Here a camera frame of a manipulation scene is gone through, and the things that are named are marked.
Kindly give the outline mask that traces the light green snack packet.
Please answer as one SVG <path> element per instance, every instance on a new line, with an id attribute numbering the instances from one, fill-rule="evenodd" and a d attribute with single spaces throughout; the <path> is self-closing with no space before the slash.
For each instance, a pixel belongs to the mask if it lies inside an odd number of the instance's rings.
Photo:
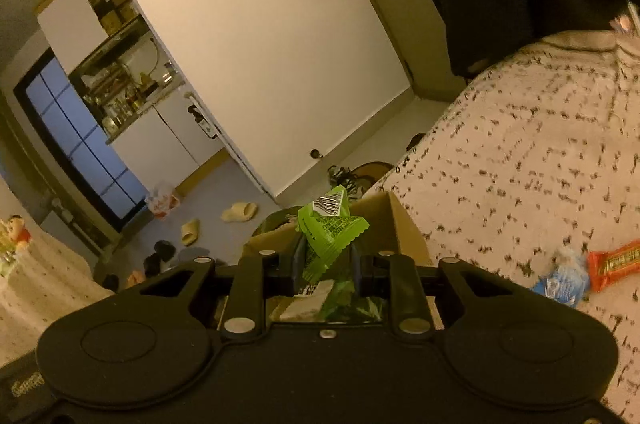
<path id="1" fill-rule="evenodd" d="M 344 186 L 336 186 L 301 207 L 297 212 L 297 230 L 305 236 L 308 245 L 304 280 L 319 282 L 349 244 L 369 227 L 364 217 L 350 213 Z"/>

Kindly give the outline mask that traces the right beige slipper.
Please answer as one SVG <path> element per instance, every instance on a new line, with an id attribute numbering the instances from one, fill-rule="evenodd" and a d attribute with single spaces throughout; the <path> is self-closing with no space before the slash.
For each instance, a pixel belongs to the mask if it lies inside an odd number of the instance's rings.
<path id="1" fill-rule="evenodd" d="M 254 202 L 233 203 L 222 212 L 220 219 L 225 223 L 246 223 L 255 217 L 258 209 Z"/>

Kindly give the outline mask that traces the left beige slipper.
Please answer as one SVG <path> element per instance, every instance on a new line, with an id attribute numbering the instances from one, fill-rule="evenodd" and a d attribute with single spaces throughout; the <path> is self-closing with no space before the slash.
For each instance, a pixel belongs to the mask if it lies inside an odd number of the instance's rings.
<path id="1" fill-rule="evenodd" d="M 192 218 L 189 222 L 184 223 L 180 229 L 181 243 L 184 247 L 190 247 L 198 241 L 200 236 L 200 221 Z"/>

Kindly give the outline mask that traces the white kitchen cabinet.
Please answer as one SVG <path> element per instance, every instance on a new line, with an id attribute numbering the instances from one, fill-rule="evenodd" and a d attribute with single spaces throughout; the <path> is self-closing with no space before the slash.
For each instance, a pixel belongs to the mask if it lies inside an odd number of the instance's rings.
<path id="1" fill-rule="evenodd" d="M 110 140 L 120 160 L 152 191 L 177 187 L 224 149 L 191 88 L 181 85 L 145 106 Z"/>

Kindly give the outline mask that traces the blue snack packet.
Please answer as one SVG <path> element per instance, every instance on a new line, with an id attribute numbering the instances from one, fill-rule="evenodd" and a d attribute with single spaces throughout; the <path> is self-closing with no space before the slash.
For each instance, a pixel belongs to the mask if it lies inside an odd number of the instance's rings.
<path id="1" fill-rule="evenodd" d="M 532 291 L 572 308 L 584 299 L 590 289 L 587 259 L 569 247 L 553 255 L 553 267 L 541 277 Z"/>

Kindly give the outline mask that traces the dark window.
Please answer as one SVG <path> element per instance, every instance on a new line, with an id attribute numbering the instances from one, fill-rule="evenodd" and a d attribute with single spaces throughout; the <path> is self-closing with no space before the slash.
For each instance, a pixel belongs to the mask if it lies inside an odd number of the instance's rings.
<path id="1" fill-rule="evenodd" d="M 107 144 L 50 48 L 15 85 L 14 95 L 74 186 L 114 229 L 123 229 L 142 209 L 146 189 Z"/>

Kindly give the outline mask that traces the brown cardboard box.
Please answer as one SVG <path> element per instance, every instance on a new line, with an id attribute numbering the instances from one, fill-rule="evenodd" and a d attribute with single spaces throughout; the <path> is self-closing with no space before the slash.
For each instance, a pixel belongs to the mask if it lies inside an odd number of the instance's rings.
<path id="1" fill-rule="evenodd" d="M 366 196 L 352 204 L 350 211 L 369 223 L 369 228 L 355 241 L 363 252 L 394 251 L 410 256 L 418 266 L 433 264 L 421 230 L 393 192 L 382 191 Z M 248 239 L 241 256 L 257 254 L 262 250 L 283 253 L 292 247 L 299 236 L 295 223 L 285 224 Z"/>

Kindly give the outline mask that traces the white patterned bed cover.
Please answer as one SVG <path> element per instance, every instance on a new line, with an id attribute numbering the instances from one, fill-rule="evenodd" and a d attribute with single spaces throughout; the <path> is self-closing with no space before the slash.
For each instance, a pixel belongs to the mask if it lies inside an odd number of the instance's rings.
<path id="1" fill-rule="evenodd" d="M 378 182 L 432 259 L 525 288 L 639 236 L 639 41 L 548 36 L 483 72 Z"/>

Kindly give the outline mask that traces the dark green snack packet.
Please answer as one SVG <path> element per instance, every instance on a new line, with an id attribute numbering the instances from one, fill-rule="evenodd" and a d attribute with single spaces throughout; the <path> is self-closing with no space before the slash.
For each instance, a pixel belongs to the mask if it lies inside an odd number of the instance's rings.
<path id="1" fill-rule="evenodd" d="M 317 281 L 296 279 L 295 294 L 278 300 L 271 311 L 271 320 L 326 324 L 381 322 L 384 301 L 375 296 L 361 296 L 355 285 L 359 251 L 356 243 L 349 244 Z"/>

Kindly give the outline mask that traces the beige slipper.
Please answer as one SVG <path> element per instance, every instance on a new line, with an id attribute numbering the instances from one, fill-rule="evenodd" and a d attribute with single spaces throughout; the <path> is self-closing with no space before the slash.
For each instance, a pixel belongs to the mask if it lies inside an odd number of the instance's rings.
<path id="1" fill-rule="evenodd" d="M 184 247 L 190 247 L 198 241 L 200 236 L 200 221 L 192 218 L 189 222 L 184 223 L 180 229 L 181 243 Z"/>
<path id="2" fill-rule="evenodd" d="M 233 203 L 222 212 L 220 219 L 225 223 L 246 223 L 255 217 L 258 209 L 254 202 Z"/>

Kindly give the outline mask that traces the red white plastic bag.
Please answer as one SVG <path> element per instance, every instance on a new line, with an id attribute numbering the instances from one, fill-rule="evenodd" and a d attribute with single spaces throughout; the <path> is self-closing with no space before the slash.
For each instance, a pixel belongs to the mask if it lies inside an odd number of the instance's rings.
<path id="1" fill-rule="evenodd" d="M 148 192 L 145 203 L 155 218 L 164 219 L 180 205 L 180 198 L 171 184 L 160 183 Z"/>

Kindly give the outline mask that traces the red candy bar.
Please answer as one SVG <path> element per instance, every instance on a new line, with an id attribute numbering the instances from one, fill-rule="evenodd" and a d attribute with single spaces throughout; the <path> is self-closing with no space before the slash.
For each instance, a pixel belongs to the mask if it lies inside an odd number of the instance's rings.
<path id="1" fill-rule="evenodd" d="M 593 251 L 587 256 L 591 290 L 601 292 L 618 280 L 637 274 L 640 265 L 640 244 L 634 240 L 614 251 Z"/>

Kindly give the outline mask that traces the grey white sneaker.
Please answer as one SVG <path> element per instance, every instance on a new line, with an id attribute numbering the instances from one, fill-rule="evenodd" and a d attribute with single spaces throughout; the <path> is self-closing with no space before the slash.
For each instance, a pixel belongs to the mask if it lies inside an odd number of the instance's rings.
<path id="1" fill-rule="evenodd" d="M 361 197 L 357 184 L 357 177 L 352 174 L 348 167 L 332 165 L 328 169 L 328 180 L 332 188 L 342 186 L 348 193 L 350 201 L 358 200 Z"/>

